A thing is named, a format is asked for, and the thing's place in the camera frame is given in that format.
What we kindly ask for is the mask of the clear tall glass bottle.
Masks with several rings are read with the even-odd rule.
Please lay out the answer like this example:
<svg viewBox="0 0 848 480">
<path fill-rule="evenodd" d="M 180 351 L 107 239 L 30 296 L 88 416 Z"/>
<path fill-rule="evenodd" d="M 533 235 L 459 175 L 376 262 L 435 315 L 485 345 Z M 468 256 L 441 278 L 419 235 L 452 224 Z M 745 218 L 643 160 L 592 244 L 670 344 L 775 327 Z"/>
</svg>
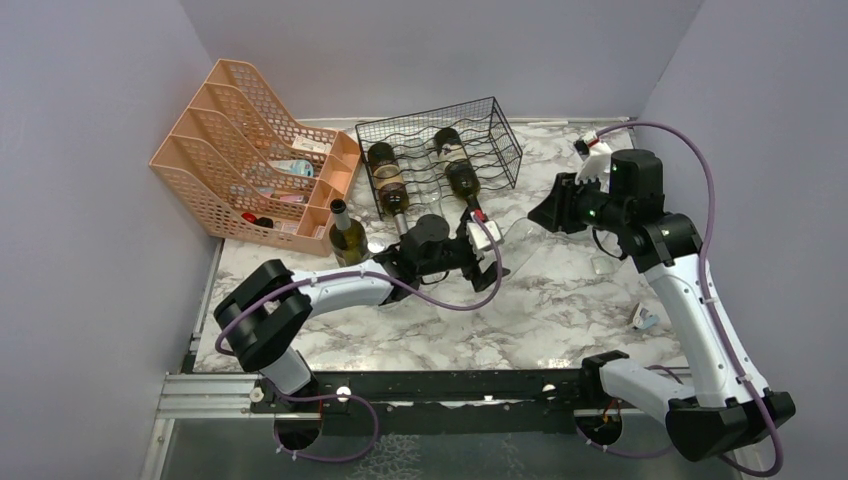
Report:
<svg viewBox="0 0 848 480">
<path fill-rule="evenodd" d="M 425 153 L 416 159 L 414 168 L 413 178 L 421 203 L 427 207 L 429 213 L 443 216 L 442 189 L 430 155 Z"/>
</svg>

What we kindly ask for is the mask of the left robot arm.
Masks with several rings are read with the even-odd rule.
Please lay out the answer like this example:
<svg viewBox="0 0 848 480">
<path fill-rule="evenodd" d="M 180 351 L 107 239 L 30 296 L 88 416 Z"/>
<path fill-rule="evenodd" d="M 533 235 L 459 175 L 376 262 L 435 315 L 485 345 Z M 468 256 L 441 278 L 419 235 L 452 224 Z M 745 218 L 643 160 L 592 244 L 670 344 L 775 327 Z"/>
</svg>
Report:
<svg viewBox="0 0 848 480">
<path fill-rule="evenodd" d="M 214 310 L 221 329 L 218 353 L 231 356 L 247 373 L 258 373 L 276 389 L 285 407 L 298 411 L 314 397 L 314 375 L 293 347 L 307 320 L 360 306 L 383 306 L 409 296 L 446 309 L 446 303 L 422 292 L 429 275 L 458 270 L 477 292 L 488 295 L 465 305 L 474 311 L 491 302 L 508 274 L 503 234 L 481 211 L 467 212 L 455 237 L 445 219 L 427 214 L 399 243 L 374 257 L 324 271 L 293 271 L 279 259 L 262 263 Z"/>
</svg>

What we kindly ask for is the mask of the green labelled wine bottle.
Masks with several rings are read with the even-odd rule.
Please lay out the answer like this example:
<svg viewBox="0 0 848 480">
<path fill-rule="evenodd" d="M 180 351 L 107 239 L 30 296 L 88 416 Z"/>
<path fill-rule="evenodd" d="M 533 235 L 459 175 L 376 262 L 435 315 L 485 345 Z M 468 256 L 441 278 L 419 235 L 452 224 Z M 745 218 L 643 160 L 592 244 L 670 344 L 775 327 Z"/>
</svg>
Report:
<svg viewBox="0 0 848 480">
<path fill-rule="evenodd" d="M 386 142 L 374 143 L 367 151 L 367 161 L 378 202 L 383 212 L 392 217 L 402 236 L 409 230 L 406 211 L 410 200 L 392 146 Z"/>
</svg>

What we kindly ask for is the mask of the dark green wine bottle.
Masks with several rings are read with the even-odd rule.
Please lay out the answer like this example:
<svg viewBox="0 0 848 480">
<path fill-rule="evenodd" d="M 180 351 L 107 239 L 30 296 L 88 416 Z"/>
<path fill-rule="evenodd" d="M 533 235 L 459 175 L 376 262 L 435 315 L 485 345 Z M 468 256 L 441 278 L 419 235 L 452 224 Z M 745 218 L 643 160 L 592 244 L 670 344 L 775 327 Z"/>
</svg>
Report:
<svg viewBox="0 0 848 480">
<path fill-rule="evenodd" d="M 454 196 L 463 200 L 471 212 L 482 214 L 478 199 L 481 184 L 459 133 L 450 127 L 442 128 L 436 132 L 434 144 Z"/>
</svg>

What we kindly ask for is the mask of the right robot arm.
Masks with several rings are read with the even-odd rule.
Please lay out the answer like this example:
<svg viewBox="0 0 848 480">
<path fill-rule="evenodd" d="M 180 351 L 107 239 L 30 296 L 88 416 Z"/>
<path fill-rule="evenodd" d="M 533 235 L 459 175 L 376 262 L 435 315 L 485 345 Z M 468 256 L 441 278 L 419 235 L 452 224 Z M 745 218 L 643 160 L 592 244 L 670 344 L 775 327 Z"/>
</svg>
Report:
<svg viewBox="0 0 848 480">
<path fill-rule="evenodd" d="M 600 407 L 621 399 L 665 426 L 675 449 L 700 461 L 773 436 L 796 407 L 773 390 L 747 356 L 721 305 L 705 261 L 706 246 L 684 214 L 664 208 L 663 165 L 648 150 L 611 155 L 608 185 L 556 175 L 528 215 L 552 233 L 608 231 L 665 309 L 691 372 L 689 386 L 613 351 L 587 357 L 579 398 Z"/>
</svg>

